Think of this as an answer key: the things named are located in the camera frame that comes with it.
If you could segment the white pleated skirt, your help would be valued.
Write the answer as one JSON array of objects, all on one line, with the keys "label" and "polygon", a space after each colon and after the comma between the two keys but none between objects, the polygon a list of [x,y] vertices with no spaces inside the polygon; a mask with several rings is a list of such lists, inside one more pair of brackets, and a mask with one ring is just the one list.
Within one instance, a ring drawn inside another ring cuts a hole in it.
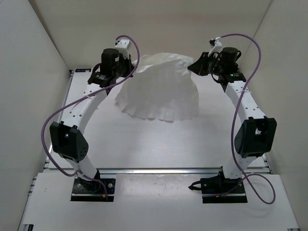
[{"label": "white pleated skirt", "polygon": [[123,113],[143,120],[175,122],[199,115],[199,92],[188,67],[193,58],[175,53],[146,54],[115,98]]}]

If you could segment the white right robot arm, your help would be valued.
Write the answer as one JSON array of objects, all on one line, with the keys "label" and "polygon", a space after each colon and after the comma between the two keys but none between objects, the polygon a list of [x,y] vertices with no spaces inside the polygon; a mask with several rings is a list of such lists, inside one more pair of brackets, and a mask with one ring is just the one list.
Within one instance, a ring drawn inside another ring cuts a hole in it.
[{"label": "white right robot arm", "polygon": [[225,47],[221,52],[203,52],[201,57],[188,67],[199,76],[217,76],[225,94],[236,108],[236,117],[240,118],[238,132],[232,134],[232,159],[222,167],[224,176],[216,180],[218,191],[225,193],[233,187],[233,179],[239,179],[242,171],[271,150],[277,122],[267,117],[257,106],[244,75],[239,72],[237,60],[241,52]]}]

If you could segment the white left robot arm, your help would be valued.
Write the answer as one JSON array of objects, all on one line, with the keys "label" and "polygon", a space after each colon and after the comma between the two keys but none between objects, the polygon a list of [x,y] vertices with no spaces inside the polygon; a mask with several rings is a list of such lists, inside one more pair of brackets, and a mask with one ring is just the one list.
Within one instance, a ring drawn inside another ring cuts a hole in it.
[{"label": "white left robot arm", "polygon": [[53,151],[78,172],[77,176],[84,180],[84,186],[91,192],[100,188],[101,180],[98,170],[87,157],[89,144],[83,136],[86,125],[116,80],[127,77],[132,70],[127,48],[104,49],[101,62],[95,65],[87,81],[82,95],[85,99],[75,103],[61,122],[50,125]]}]

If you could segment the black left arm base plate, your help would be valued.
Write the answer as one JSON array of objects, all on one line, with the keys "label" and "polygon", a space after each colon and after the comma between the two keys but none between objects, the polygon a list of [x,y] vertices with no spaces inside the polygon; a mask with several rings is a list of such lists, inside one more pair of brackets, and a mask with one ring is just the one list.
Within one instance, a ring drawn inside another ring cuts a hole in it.
[{"label": "black left arm base plate", "polygon": [[105,194],[104,187],[100,183],[75,178],[71,192],[71,201],[113,202],[116,186],[116,175],[101,175],[100,181],[104,183],[106,187],[107,196]]}]

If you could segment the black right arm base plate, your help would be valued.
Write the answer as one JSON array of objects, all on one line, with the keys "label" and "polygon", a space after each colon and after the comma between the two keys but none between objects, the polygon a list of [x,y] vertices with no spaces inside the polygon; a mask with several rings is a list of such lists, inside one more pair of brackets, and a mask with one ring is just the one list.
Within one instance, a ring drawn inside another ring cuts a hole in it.
[{"label": "black right arm base plate", "polygon": [[213,177],[200,178],[188,188],[192,191],[201,191],[203,204],[248,202],[242,179],[227,179],[221,172]]}]

